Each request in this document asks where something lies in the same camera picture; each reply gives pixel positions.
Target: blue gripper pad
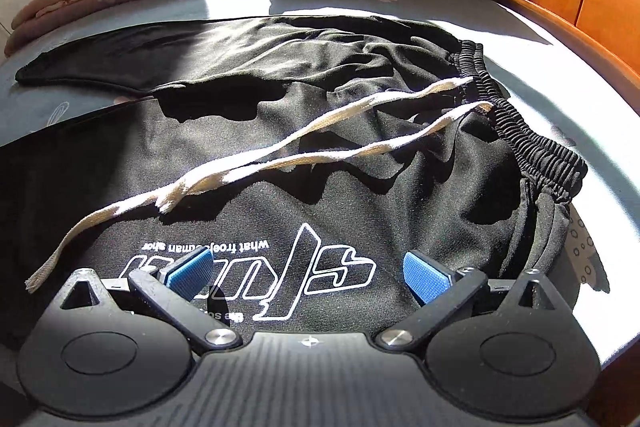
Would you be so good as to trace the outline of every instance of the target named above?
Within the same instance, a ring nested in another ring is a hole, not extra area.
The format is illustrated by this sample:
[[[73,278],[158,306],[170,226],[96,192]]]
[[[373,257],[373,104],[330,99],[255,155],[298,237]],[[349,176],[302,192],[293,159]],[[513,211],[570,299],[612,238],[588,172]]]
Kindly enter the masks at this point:
[[[213,253],[207,247],[196,248],[162,268],[159,281],[185,300],[191,301],[213,275]]]
[[[427,304],[442,295],[453,284],[453,272],[413,251],[404,254],[404,282]]]

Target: white drawstring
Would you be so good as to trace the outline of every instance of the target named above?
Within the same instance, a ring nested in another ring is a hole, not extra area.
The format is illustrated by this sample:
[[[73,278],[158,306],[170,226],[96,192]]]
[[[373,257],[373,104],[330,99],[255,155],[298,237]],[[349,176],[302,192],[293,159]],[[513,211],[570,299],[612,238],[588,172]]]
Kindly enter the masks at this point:
[[[260,164],[251,164],[256,160],[270,155],[273,152],[281,149],[287,144],[291,143],[305,134],[313,132],[315,130],[323,129],[334,123],[337,123],[352,116],[363,113],[377,105],[382,103],[394,102],[396,100],[411,100],[416,98],[422,98],[428,94],[439,92],[442,90],[453,89],[454,87],[461,86],[472,80],[471,77],[467,78],[452,78],[447,80],[441,80],[430,87],[423,89],[419,92],[402,92],[402,91],[383,91],[379,93],[366,96],[361,100],[345,105],[338,109],[329,111],[324,115],[316,118],[307,126],[295,131],[287,136],[280,142],[265,147],[262,149],[255,149],[247,152],[242,152],[232,156],[226,156],[219,158],[201,166],[198,166],[191,171],[187,172],[184,176],[180,177],[174,183],[165,185],[164,187],[156,188],[150,192],[139,194],[132,198],[128,198],[117,203],[110,204],[100,210],[92,212],[88,216],[82,218],[69,232],[63,237],[62,242],[58,245],[54,253],[44,262],[44,264],[38,268],[35,273],[29,277],[26,281],[26,288],[29,293],[34,293],[52,270],[55,268],[60,254],[63,248],[75,238],[79,233],[84,230],[90,229],[95,225],[104,223],[113,217],[120,216],[124,212],[133,210],[146,204],[155,203],[163,214],[168,213],[175,207],[175,205],[187,195],[200,194],[208,190],[214,190],[222,185],[226,185],[256,172],[265,171],[268,169],[279,169],[287,166],[303,165],[303,164],[317,164],[317,163],[331,163],[337,161],[343,161],[348,158],[357,156],[371,156],[390,152],[411,143],[417,139],[420,139],[428,134],[432,134],[450,122],[457,120],[461,116],[464,116],[468,112],[477,107],[489,111],[492,108],[492,104],[488,102],[476,102],[462,105],[449,111],[444,116],[438,118],[430,126],[407,136],[400,136],[389,140],[380,142],[374,142],[369,145],[363,146],[354,150],[347,151],[327,151],[327,152],[313,152],[302,153],[292,156],[286,156],[285,158],[278,158],[269,162]]]

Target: bed sheet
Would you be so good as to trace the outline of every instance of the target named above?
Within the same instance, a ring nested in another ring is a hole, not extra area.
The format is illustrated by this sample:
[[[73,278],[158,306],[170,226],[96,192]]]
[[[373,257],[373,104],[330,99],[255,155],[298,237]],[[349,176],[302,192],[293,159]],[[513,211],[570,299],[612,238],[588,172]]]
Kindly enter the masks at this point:
[[[597,253],[580,263],[571,245],[561,259],[576,281],[581,270],[592,276],[585,281],[598,272],[597,284],[579,285],[575,317],[603,365],[638,337],[640,149],[633,144],[640,117],[546,30],[491,0],[141,0],[116,6],[47,34],[0,65],[0,145],[127,100],[108,90],[18,86],[15,72],[39,53],[123,26],[276,14],[376,14],[434,22],[457,38],[482,42],[489,72],[529,126],[580,153],[590,167],[574,200],[580,219],[572,209],[575,237],[569,239],[576,248],[595,251],[595,245]]]

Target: black elastic waistband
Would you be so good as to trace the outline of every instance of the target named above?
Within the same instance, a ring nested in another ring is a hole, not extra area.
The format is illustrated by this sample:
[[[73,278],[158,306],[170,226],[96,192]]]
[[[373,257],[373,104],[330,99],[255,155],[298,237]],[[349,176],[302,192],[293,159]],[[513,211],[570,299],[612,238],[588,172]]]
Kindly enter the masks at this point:
[[[452,60],[462,76],[475,82],[463,87],[465,102],[488,100],[494,104],[495,129],[513,149],[522,173],[535,183],[539,191],[549,192],[558,203],[567,202],[582,187],[587,164],[573,151],[533,132],[521,115],[503,97],[484,63],[482,44],[462,41],[459,54]]]

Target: silver screw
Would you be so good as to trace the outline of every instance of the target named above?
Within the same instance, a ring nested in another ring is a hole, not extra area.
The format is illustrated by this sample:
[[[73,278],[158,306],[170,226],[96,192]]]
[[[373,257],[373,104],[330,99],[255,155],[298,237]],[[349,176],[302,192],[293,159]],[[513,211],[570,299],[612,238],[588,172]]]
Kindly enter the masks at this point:
[[[215,330],[209,331],[204,336],[205,340],[209,344],[213,344],[214,346],[228,346],[228,344],[233,344],[238,335],[233,330],[228,330],[227,328],[216,328]]]
[[[414,336],[406,330],[386,330],[380,335],[387,346],[406,346],[414,341]]]

